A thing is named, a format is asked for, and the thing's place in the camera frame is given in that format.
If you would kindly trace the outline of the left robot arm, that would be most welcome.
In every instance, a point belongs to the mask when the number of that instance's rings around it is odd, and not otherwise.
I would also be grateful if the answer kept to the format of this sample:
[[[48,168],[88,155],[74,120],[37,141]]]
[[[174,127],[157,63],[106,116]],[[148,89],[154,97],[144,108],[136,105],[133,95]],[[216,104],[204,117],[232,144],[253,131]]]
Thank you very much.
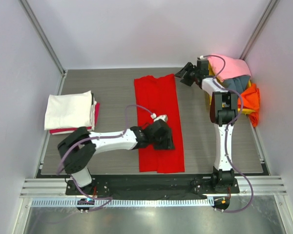
[[[158,119],[143,128],[132,126],[120,132],[90,132],[80,127],[62,140],[58,146],[61,157],[59,170],[72,178],[68,188],[75,193],[89,195],[95,189],[94,179],[87,167],[94,155],[115,150],[139,150],[148,146],[154,150],[174,150],[172,129]]]

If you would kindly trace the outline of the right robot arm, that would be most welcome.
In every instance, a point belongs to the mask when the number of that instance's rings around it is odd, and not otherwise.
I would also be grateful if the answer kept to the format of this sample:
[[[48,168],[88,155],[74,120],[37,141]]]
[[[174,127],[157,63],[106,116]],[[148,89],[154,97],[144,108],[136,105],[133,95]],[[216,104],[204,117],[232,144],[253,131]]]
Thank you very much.
[[[240,115],[239,93],[225,88],[216,75],[209,74],[208,57],[199,57],[195,65],[188,62],[175,76],[187,86],[195,83],[211,97],[209,117],[216,133],[216,157],[209,190],[214,193],[239,193],[231,159],[233,128]]]

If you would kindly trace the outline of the red t shirt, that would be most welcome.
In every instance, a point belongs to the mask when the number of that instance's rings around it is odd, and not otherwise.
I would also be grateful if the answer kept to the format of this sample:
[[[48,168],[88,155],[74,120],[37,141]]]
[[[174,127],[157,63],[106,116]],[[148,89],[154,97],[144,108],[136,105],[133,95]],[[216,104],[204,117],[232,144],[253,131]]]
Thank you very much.
[[[148,146],[139,150],[140,172],[183,173],[185,171],[182,128],[173,74],[155,78],[145,76],[134,80],[136,104],[152,113],[167,115],[172,129],[174,150],[154,150]]]

